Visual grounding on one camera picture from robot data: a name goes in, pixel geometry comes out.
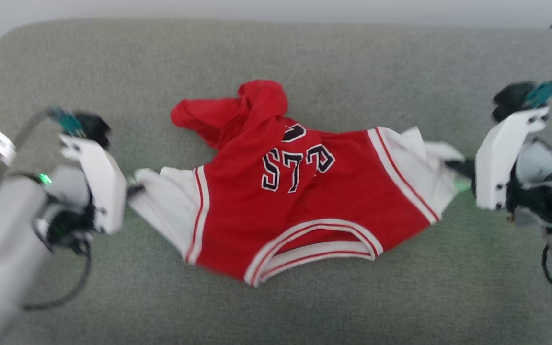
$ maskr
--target red basketball jersey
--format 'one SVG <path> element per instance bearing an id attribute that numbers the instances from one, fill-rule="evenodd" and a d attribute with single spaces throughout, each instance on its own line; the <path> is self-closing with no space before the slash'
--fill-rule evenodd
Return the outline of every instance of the red basketball jersey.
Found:
<path id="1" fill-rule="evenodd" d="M 237 98 L 184 100 L 172 121 L 218 150 L 192 171 L 140 170 L 130 204 L 189 264 L 258 286 L 300 264 L 374 260 L 438 221 L 456 194 L 444 159 L 418 129 L 324 133 L 284 117 L 274 81 L 242 85 Z"/>

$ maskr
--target printed number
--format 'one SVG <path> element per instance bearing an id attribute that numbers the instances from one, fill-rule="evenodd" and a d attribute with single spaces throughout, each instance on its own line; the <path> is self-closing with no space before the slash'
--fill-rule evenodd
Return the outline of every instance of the printed number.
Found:
<path id="1" fill-rule="evenodd" d="M 267 155 L 263 156 L 263 167 L 267 174 L 263 174 L 261 188 L 276 192 L 280 180 L 280 170 L 278 170 L 276 164 L 270 161 L 270 155 L 273 160 L 280 161 L 280 152 L 275 147 Z"/>
<path id="2" fill-rule="evenodd" d="M 323 145 L 317 145 L 306 150 L 305 153 L 306 164 L 313 164 L 316 162 L 316 170 L 320 173 L 326 173 L 331 166 L 334 165 L 335 157 Z M 299 166 L 304 160 L 304 153 L 291 153 L 282 151 L 282 164 L 287 168 L 293 166 L 293 177 L 291 188 L 289 193 L 295 193 L 299 186 Z M 280 169 L 274 161 L 280 161 L 280 155 L 278 149 L 272 149 L 267 155 L 263 157 L 263 166 L 265 167 L 266 174 L 263 174 L 263 180 L 261 181 L 261 188 L 271 190 L 275 192 L 278 190 L 280 183 Z"/>
<path id="3" fill-rule="evenodd" d="M 293 142 L 306 135 L 306 129 L 300 124 L 293 125 L 285 132 L 282 142 Z"/>
<path id="4" fill-rule="evenodd" d="M 313 146 L 306 151 L 306 164 L 316 160 L 316 170 L 326 172 L 335 162 L 335 157 L 323 145 Z"/>
<path id="5" fill-rule="evenodd" d="M 298 190 L 299 184 L 299 164 L 304 160 L 304 153 L 290 153 L 282 151 L 282 163 L 287 168 L 291 168 L 291 163 L 295 164 L 293 168 L 293 183 L 289 189 L 289 193 L 295 193 Z"/>

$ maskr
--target gray cushion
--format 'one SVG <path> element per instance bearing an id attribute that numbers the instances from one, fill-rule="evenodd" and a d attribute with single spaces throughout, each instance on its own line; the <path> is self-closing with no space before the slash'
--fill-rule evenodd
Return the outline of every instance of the gray cushion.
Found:
<path id="1" fill-rule="evenodd" d="M 473 155 L 491 98 L 513 81 L 552 78 L 552 31 L 440 29 L 204 20 L 71 20 L 0 40 L 0 129 L 13 136 L 49 104 L 97 112 L 113 128 L 123 172 L 193 168 L 214 154 L 169 111 L 182 98 L 233 96 L 256 78 L 280 82 L 288 115 L 323 131 L 418 125 Z M 42 125 L 16 168 L 65 160 Z M 542 136 L 552 144 L 552 119 Z M 375 262 L 333 259 L 259 288 L 186 266 L 131 211 L 96 236 L 83 294 L 23 316 L 5 345 L 552 343 L 551 290 L 538 229 L 455 199 L 444 221 Z M 58 253 L 29 297 L 77 282 L 83 260 Z"/>

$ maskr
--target green light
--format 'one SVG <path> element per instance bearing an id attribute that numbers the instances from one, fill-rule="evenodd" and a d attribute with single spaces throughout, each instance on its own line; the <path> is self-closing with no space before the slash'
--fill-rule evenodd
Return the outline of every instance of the green light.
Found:
<path id="1" fill-rule="evenodd" d="M 45 185 L 49 185 L 52 183 L 52 180 L 46 174 L 40 174 L 39 177 L 42 183 L 44 183 Z"/>

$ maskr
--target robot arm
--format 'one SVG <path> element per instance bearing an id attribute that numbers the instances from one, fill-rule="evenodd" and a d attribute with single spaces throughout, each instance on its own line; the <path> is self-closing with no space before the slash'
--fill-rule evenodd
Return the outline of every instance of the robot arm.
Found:
<path id="1" fill-rule="evenodd" d="M 127 184 L 105 151 L 107 125 L 92 114 L 48 111 L 66 131 L 61 152 L 81 169 L 58 166 L 42 179 L 12 174 L 0 182 L 0 335 L 23 312 L 26 293 L 57 247 L 81 253 L 85 244 L 89 251 L 94 230 L 115 233 L 123 220 Z"/>
<path id="2" fill-rule="evenodd" d="M 551 94 L 552 81 L 539 87 L 533 83 L 506 87 L 494 98 L 498 107 L 493 118 L 498 124 L 480 146 L 473 173 L 468 169 L 466 174 L 463 166 L 452 164 L 473 179 L 478 207 L 505 209 L 516 225 L 536 223 L 543 228 L 543 267 L 550 284 L 546 258 L 549 253 L 552 257 L 552 148 L 530 134 L 546 126 L 546 100 Z"/>

